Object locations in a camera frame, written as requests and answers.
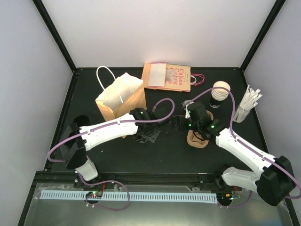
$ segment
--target white bag handle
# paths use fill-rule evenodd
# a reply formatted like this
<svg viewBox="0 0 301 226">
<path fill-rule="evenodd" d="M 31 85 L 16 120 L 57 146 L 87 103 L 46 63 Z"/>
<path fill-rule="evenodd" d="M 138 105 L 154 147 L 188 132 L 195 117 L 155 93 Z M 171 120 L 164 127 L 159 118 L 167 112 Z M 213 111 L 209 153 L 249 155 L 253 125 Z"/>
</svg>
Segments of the white bag handle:
<svg viewBox="0 0 301 226">
<path fill-rule="evenodd" d="M 96 77 L 97 77 L 97 79 L 98 79 L 98 81 L 99 81 L 100 86 L 101 86 L 101 87 L 103 88 L 103 90 L 104 90 L 103 84 L 102 84 L 102 82 L 100 81 L 99 76 L 98 76 L 98 70 L 99 70 L 100 68 L 102 68 L 102 67 L 104 67 L 105 69 L 107 69 L 107 70 L 111 73 L 111 75 L 113 76 L 114 80 L 116 80 L 116 78 L 115 78 L 115 75 L 113 74 L 113 72 L 112 72 L 109 68 L 107 68 L 106 66 L 99 66 L 99 67 L 97 68 L 97 70 L 96 70 Z M 122 100 L 121 95 L 120 95 L 120 89 L 119 89 L 119 98 L 120 98 L 121 102 L 123 103 L 123 100 Z"/>
</svg>

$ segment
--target white cable tray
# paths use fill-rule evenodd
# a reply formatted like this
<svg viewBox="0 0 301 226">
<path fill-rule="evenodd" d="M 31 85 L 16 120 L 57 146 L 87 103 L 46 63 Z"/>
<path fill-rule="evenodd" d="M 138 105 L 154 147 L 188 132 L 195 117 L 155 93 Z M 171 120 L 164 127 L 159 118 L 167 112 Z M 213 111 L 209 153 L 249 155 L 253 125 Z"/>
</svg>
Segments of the white cable tray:
<svg viewBox="0 0 301 226">
<path fill-rule="evenodd" d="M 43 190 L 40 199 L 85 200 L 87 191 Z M 126 192 L 103 192 L 101 198 L 88 198 L 95 201 L 127 201 Z M 137 202 L 205 202 L 217 204 L 216 194 L 208 193 L 154 193 L 130 192 L 130 201 Z"/>
</svg>

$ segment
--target black tabletop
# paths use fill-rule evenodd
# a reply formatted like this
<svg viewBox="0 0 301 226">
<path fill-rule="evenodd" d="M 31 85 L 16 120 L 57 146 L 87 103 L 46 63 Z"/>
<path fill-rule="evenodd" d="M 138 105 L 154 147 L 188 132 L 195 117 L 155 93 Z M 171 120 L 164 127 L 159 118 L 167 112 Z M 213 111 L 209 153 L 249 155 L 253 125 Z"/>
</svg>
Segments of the black tabletop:
<svg viewBox="0 0 301 226">
<path fill-rule="evenodd" d="M 121 76 L 127 72 L 138 78 L 141 78 L 142 70 L 142 68 L 112 69 L 115 76 Z M 95 99 L 102 92 L 95 72 L 96 69 L 82 69 L 80 71 L 63 123 L 63 130 L 68 124 L 73 123 L 74 119 L 79 115 L 86 115 L 91 125 L 104 122 L 95 103 Z M 192 86 L 190 93 L 145 89 L 147 108 L 152 109 L 159 100 L 169 97 L 175 102 L 174 115 L 184 114 L 181 103 L 211 88 L 216 81 L 225 81 L 231 86 L 231 92 L 237 104 L 241 101 L 246 91 L 245 78 L 238 71 L 238 68 L 192 68 L 191 72 L 203 74 L 205 82 L 196 87 Z M 100 70 L 99 75 L 105 87 L 112 83 L 113 78 L 108 71 Z M 214 118 L 222 120 L 224 125 L 228 127 L 232 108 L 231 98 L 228 97 L 217 109 L 209 106 L 209 99 L 210 93 L 207 93 L 200 97 L 199 101 L 206 106 L 207 110 L 212 112 Z M 162 103 L 161 106 L 167 108 L 171 107 L 171 104 L 166 102 Z M 255 116 L 255 111 L 251 111 L 242 123 L 234 123 L 233 128 L 251 144 L 265 150 L 264 140 Z M 103 143 L 88 151 L 87 154 L 101 172 L 160 174 L 214 173 L 224 164 L 242 170 L 248 169 L 242 161 L 213 143 L 209 143 L 203 149 L 189 146 L 186 141 L 187 131 L 174 131 L 168 125 L 162 127 L 160 130 L 161 133 L 154 144 L 151 142 L 141 144 L 133 140 L 131 136 L 127 136 L 125 139 L 117 138 Z M 61 158 L 59 151 L 56 153 L 56 158 Z M 64 164 L 55 163 L 52 171 L 68 170 Z"/>
</svg>

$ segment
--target paper bag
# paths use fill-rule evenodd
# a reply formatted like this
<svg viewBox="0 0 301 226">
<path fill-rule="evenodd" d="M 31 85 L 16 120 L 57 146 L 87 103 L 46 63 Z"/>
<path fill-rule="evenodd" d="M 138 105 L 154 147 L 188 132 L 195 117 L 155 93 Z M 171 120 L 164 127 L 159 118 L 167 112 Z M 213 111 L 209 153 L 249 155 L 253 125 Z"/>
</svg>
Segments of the paper bag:
<svg viewBox="0 0 301 226">
<path fill-rule="evenodd" d="M 114 82 L 104 88 L 99 77 L 98 69 L 104 67 L 112 74 Z M 96 104 L 106 121 L 116 119 L 131 110 L 142 107 L 146 109 L 143 80 L 125 73 L 115 78 L 112 71 L 101 66 L 96 71 L 97 79 L 103 88 L 103 92 L 95 100 Z"/>
</svg>

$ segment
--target white paper cup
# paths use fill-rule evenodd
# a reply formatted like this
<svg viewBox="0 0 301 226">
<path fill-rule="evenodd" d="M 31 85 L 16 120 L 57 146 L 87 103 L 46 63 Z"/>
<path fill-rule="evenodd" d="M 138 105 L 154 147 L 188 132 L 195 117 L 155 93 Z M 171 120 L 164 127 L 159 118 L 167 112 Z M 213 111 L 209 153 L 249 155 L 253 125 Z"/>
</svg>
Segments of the white paper cup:
<svg viewBox="0 0 301 226">
<path fill-rule="evenodd" d="M 230 85 L 224 81 L 217 81 L 213 87 L 224 87 L 230 90 Z M 210 106 L 218 108 L 222 102 L 228 97 L 229 93 L 224 89 L 213 89 L 211 91 Z"/>
</svg>

